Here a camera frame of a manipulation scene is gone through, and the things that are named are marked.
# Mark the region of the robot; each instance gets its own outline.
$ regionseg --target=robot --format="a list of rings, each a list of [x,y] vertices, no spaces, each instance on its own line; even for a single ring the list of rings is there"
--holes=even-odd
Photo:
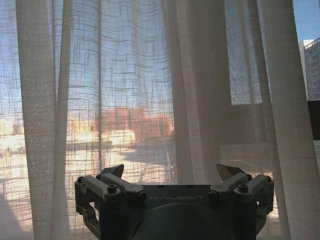
[[[273,210],[274,181],[216,167],[214,185],[133,184],[121,179],[123,164],[107,167],[74,183],[76,211],[100,240],[255,240]]]

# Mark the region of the screw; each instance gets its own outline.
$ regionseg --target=screw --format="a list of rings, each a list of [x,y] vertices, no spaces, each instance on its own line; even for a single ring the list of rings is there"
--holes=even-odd
[[[219,194],[216,191],[210,191],[208,196],[211,201],[217,201],[219,198]]]
[[[144,201],[147,199],[147,194],[144,192],[144,191],[140,191],[139,194],[138,194],[138,197],[141,201]]]
[[[84,178],[83,176],[78,177],[78,179],[77,179],[78,184],[81,183],[81,181],[82,181],[83,178]]]
[[[244,194],[246,194],[249,191],[249,187],[247,184],[239,184],[238,188],[239,191]]]
[[[108,186],[107,191],[109,194],[114,194],[117,191],[117,187],[114,184],[111,184]]]

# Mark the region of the curtain fold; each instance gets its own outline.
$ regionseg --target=curtain fold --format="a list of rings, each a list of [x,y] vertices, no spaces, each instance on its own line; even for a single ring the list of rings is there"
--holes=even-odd
[[[320,238],[292,0],[0,5],[0,239],[95,239],[79,176],[214,184],[218,163],[274,179],[258,239]]]

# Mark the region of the logo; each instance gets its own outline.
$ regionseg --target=logo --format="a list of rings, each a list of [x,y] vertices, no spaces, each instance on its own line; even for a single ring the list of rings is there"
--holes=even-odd
[[[195,200],[195,199],[204,199],[204,196],[151,196],[151,200]]]

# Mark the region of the distant building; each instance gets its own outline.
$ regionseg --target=distant building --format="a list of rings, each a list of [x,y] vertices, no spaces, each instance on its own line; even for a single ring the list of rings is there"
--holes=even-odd
[[[320,100],[320,38],[304,47],[308,101]]]
[[[5,119],[0,119],[0,138],[14,133],[13,124]]]
[[[305,95],[308,97],[308,88],[307,88],[307,77],[306,77],[306,59],[305,59],[305,46],[312,43],[313,39],[307,39],[299,42],[299,51],[301,57],[301,65],[302,65],[302,72],[303,72],[303,80],[304,80],[304,87],[305,87]]]
[[[117,133],[118,131],[133,131],[135,140],[162,138],[174,135],[171,116],[149,114],[145,108],[115,107],[101,114],[101,131],[103,133]],[[95,130],[99,125],[96,116]]]

